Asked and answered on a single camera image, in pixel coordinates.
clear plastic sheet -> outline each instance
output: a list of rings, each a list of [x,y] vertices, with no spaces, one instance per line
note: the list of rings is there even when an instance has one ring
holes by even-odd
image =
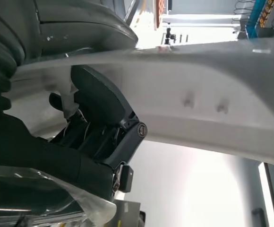
[[[101,226],[111,220],[116,212],[116,206],[113,203],[103,200],[102,198],[42,171],[32,168],[0,166],[0,179],[8,179],[7,182],[11,182],[11,184],[14,183],[11,179],[16,179],[17,184],[18,184],[18,181],[20,181],[19,178],[30,178],[35,179],[36,181],[39,179],[45,183],[48,180],[49,183],[54,182],[57,184],[57,187],[59,187],[60,190],[65,190],[69,194],[69,196],[64,201],[59,201],[57,204],[46,209],[45,212],[39,215],[31,215],[30,214],[30,212],[27,212],[26,216],[29,216],[33,221],[33,225],[34,226],[48,226],[54,223],[83,219],[89,219],[95,226]],[[61,211],[69,208],[73,202],[77,202],[81,207],[81,209],[69,209],[69,212],[63,212],[60,214]],[[10,211],[11,214],[4,215],[4,211],[5,213]],[[3,213],[3,215],[0,215],[0,226],[14,225],[20,216],[20,214],[25,215],[25,211],[28,210],[20,208],[19,209],[18,207],[16,207],[16,209],[14,210],[9,207],[0,207],[0,212]]]

white wall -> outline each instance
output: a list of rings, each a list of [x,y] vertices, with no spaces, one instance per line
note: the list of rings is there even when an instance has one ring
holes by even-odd
[[[147,227],[259,227],[251,214],[264,206],[258,164],[144,141],[130,163],[133,186],[125,199],[140,202]]]

white plastic panel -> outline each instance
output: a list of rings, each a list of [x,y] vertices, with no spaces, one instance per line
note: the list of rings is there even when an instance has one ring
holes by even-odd
[[[58,79],[58,67],[75,64],[91,65],[119,86],[148,126],[147,140],[274,164],[274,39],[180,46],[173,52],[157,48],[96,53],[25,65],[13,78],[17,89],[8,94],[17,104],[11,112],[17,116],[30,111],[31,115],[21,119],[42,124],[38,135],[45,131],[48,122],[60,127],[65,122],[60,114],[36,118],[33,113],[43,109],[33,106],[45,98],[41,101],[31,94],[33,87],[46,84],[39,78]],[[23,79],[28,84],[16,86]],[[12,95],[26,86],[31,86],[26,95]],[[35,105],[27,110],[23,100]],[[45,106],[50,108],[48,102]]]

plastic wrap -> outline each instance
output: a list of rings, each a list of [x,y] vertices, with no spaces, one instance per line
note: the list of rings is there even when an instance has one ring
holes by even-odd
[[[34,226],[48,226],[54,223],[77,221],[87,218],[96,226],[100,226],[111,220],[116,212],[116,206],[113,203],[42,171],[32,168],[0,166],[0,182],[3,182],[4,184],[8,183],[11,186],[18,186],[23,184],[21,182],[25,179],[33,180],[35,184],[30,184],[28,186],[31,190],[41,188],[52,196],[52,193],[60,193],[63,195],[63,192],[65,192],[66,197],[63,196],[64,199],[62,201],[56,201],[55,205],[52,206],[51,204],[48,207],[45,207],[43,209],[43,212],[39,212],[39,210],[36,209],[33,210],[33,208],[21,209],[18,206],[15,208],[2,207],[0,204],[0,226],[14,225],[22,215],[31,219]],[[42,198],[41,202],[48,199],[48,196],[44,197]]]

bolt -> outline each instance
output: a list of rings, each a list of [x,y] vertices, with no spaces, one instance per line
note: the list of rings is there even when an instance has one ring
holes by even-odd
[[[119,183],[116,183],[114,185],[114,187],[112,187],[112,191],[113,192],[117,192],[118,188],[119,187],[119,184]]]
[[[141,137],[141,138],[144,138],[146,136],[147,134],[147,128],[145,124],[141,123],[138,126],[138,128],[137,129],[138,136]]]

